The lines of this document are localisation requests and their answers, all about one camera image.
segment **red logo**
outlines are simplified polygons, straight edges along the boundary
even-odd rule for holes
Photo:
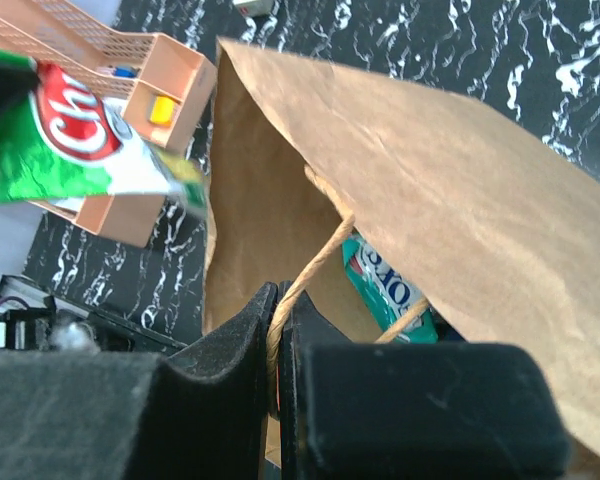
[[[360,262],[355,255],[352,255],[349,259],[349,267],[358,275],[362,275],[364,272],[362,271],[362,267],[360,266]]]
[[[79,163],[103,160],[121,148],[111,125],[113,113],[86,86],[53,64],[39,63],[38,76],[41,133],[52,147]]]

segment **brown paper bag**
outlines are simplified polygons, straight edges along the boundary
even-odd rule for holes
[[[227,40],[214,115],[206,331],[340,222],[307,163],[465,337],[526,349],[600,455],[598,183],[477,100]],[[353,340],[380,334],[341,255],[308,291]]]

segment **small white box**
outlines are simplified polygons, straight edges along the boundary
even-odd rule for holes
[[[245,17],[269,15],[274,0],[233,0],[233,5]]]

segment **black and white marble pattern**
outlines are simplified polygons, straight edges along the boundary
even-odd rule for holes
[[[481,99],[600,181],[600,0],[123,0],[118,27],[163,31],[215,59],[216,36]],[[191,157],[207,165],[209,112]],[[166,205],[149,246],[44,217],[25,274],[174,339],[200,336],[204,225]]]

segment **blue object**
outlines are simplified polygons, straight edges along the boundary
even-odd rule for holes
[[[131,67],[116,67],[113,70],[114,77],[136,78],[136,72]]]
[[[422,293],[393,270],[360,235],[349,236],[342,245],[342,255],[347,277],[383,332],[422,297]],[[414,319],[397,339],[408,343],[436,343],[438,334],[431,311],[427,309]]]

